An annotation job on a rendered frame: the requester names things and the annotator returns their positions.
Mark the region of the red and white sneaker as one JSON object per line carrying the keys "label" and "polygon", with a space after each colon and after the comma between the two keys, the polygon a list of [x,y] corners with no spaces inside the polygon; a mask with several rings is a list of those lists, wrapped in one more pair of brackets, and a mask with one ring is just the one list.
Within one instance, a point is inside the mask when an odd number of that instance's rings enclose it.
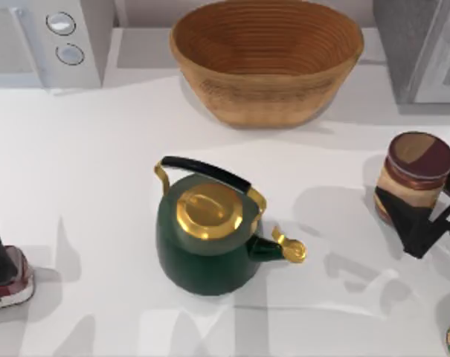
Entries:
{"label": "red and white sneaker", "polygon": [[0,309],[22,304],[35,292],[33,268],[23,251],[14,245],[7,245],[6,252],[16,267],[16,273],[0,282]]}

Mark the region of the round microwave knob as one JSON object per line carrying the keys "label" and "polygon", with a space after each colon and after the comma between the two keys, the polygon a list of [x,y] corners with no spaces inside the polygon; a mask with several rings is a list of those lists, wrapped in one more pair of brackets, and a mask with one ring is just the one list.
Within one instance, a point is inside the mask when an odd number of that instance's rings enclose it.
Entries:
{"label": "round microwave knob", "polygon": [[55,54],[61,63],[69,66],[80,65],[85,59],[83,50],[72,43],[57,46]]}
{"label": "round microwave knob", "polygon": [[74,18],[66,12],[48,14],[45,18],[48,29],[58,36],[69,36],[76,30]]}

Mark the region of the pale microwave oven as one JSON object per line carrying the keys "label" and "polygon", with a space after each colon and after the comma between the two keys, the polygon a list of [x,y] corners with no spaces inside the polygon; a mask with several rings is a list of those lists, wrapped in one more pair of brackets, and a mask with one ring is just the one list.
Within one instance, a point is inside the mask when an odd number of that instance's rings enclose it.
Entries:
{"label": "pale microwave oven", "polygon": [[[57,12],[74,18],[71,35],[46,26],[46,16]],[[114,25],[114,0],[0,0],[0,88],[100,88]],[[56,47],[66,43],[83,50],[80,65],[57,59]]]}

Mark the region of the brown woven basket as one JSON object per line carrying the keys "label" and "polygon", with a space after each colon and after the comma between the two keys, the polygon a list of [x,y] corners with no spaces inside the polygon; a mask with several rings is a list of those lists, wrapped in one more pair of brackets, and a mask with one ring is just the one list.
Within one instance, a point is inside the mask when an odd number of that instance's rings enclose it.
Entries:
{"label": "brown woven basket", "polygon": [[219,121],[299,126],[330,104],[364,50],[360,26],[305,0],[221,0],[184,15],[170,50]]}

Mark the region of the green and gold kettle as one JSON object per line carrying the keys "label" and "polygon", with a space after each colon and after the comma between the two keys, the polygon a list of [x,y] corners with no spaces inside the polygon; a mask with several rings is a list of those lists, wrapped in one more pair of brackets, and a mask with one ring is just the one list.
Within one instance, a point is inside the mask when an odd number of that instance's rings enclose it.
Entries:
{"label": "green and gold kettle", "polygon": [[166,276],[195,295],[218,296],[244,286],[262,263],[302,263],[306,246],[278,227],[263,237],[265,197],[220,167],[167,155],[154,167],[162,183],[156,249]]}

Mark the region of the brown and maroon can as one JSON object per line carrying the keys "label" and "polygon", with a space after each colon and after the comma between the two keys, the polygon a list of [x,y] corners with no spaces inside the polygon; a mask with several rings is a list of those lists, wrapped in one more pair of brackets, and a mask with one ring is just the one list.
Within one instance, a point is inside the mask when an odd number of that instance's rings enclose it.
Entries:
{"label": "brown and maroon can", "polygon": [[450,172],[450,146],[427,132],[392,139],[376,186],[416,208],[435,208]]}

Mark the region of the grey cabinet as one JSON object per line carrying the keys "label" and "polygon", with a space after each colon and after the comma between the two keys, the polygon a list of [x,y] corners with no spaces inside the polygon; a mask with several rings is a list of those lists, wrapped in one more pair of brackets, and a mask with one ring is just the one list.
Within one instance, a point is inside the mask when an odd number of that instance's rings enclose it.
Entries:
{"label": "grey cabinet", "polygon": [[373,0],[399,104],[450,104],[450,0]]}

